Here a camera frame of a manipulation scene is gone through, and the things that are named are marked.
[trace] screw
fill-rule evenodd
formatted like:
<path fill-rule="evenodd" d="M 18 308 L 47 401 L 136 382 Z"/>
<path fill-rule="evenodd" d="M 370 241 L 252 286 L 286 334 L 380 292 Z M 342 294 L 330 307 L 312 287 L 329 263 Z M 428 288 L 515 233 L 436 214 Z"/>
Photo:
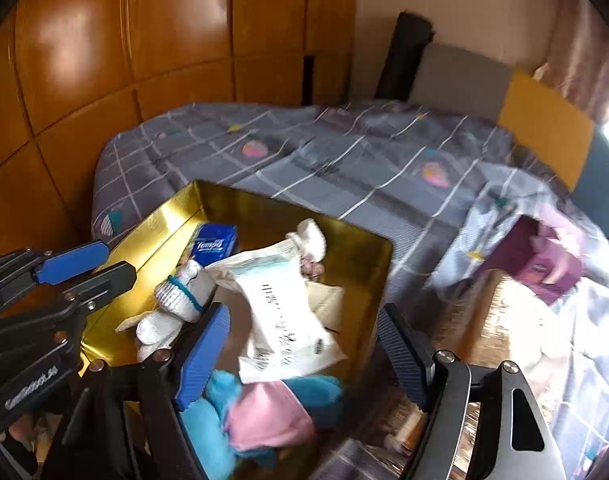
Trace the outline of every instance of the screw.
<path fill-rule="evenodd" d="M 456 360 L 456 356 L 449 350 L 438 350 L 436 352 L 436 359 L 446 365 L 454 362 Z"/>
<path fill-rule="evenodd" d="M 104 361 L 102 359 L 95 359 L 89 364 L 89 370 L 91 372 L 99 372 L 104 368 Z"/>
<path fill-rule="evenodd" d="M 58 330 L 54 334 L 54 341 L 59 345 L 66 343 L 66 332 L 64 330 Z"/>
<path fill-rule="evenodd" d="M 510 374 L 517 374 L 520 371 L 520 368 L 518 368 L 518 365 L 515 364 L 515 362 L 513 361 L 503 361 L 502 362 L 502 367 L 504 368 L 504 370 Z"/>
<path fill-rule="evenodd" d="M 153 353 L 153 360 L 157 363 L 166 363 L 171 359 L 171 350 L 162 348 Z"/>

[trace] gray plaid bed sheet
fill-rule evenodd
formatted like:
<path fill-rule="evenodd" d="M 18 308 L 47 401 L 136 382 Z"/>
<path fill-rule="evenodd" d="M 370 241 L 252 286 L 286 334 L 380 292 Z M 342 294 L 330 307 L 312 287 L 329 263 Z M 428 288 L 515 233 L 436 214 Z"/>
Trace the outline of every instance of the gray plaid bed sheet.
<path fill-rule="evenodd" d="M 586 234 L 585 271 L 556 304 L 572 342 L 551 429 L 568 479 L 609 443 L 609 242 L 512 135 L 400 102 L 342 108 L 192 104 L 111 139 L 98 162 L 92 234 L 115 246 L 192 180 L 297 203 L 391 239 L 385 300 L 428 328 L 457 283 L 520 214 L 555 205 Z M 337 476 L 347 458 L 335 454 Z M 333 463 L 325 471 L 333 474 Z M 360 472 L 357 465 L 351 473 Z"/>

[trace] bolt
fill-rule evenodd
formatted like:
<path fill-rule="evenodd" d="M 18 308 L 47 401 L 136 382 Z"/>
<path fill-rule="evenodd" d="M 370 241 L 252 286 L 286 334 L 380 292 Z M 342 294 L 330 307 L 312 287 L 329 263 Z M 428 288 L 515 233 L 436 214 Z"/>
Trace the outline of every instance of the bolt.
<path fill-rule="evenodd" d="M 153 353 L 153 360 L 157 363 L 166 363 L 169 359 L 171 359 L 171 350 L 169 349 L 161 348 Z"/>
<path fill-rule="evenodd" d="M 456 360 L 456 356 L 453 352 L 450 352 L 449 350 L 438 350 L 436 352 L 436 359 L 442 364 L 447 365 L 449 363 L 454 362 Z"/>
<path fill-rule="evenodd" d="M 518 365 L 515 364 L 515 362 L 513 361 L 503 361 L 502 362 L 502 367 L 504 368 L 504 370 L 510 374 L 517 374 L 520 371 L 520 368 L 518 368 Z"/>
<path fill-rule="evenodd" d="M 66 332 L 64 330 L 58 330 L 54 334 L 54 341 L 59 345 L 66 343 Z"/>
<path fill-rule="evenodd" d="M 89 370 L 91 372 L 99 372 L 104 368 L 104 361 L 102 359 L 95 359 L 89 363 Z"/>

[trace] blue tissue packet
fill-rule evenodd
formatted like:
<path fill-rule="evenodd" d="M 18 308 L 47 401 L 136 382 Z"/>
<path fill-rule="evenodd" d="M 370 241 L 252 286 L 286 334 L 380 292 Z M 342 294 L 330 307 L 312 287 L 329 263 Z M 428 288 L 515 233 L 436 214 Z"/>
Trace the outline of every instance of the blue tissue packet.
<path fill-rule="evenodd" d="M 231 256 L 237 240 L 234 225 L 200 224 L 191 235 L 180 262 L 192 258 L 206 267 Z"/>

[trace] blue plush toy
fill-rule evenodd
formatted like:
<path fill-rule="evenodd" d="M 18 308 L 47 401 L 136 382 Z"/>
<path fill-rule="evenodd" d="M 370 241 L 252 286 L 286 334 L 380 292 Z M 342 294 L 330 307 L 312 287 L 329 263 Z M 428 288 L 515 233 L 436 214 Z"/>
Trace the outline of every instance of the blue plush toy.
<path fill-rule="evenodd" d="M 214 370 L 204 397 L 180 413 L 193 449 L 209 480 L 225 480 L 238 458 L 264 466 L 275 448 L 312 438 L 332 428 L 341 414 L 342 387 L 334 377 L 309 376 L 271 383 L 240 383 Z"/>

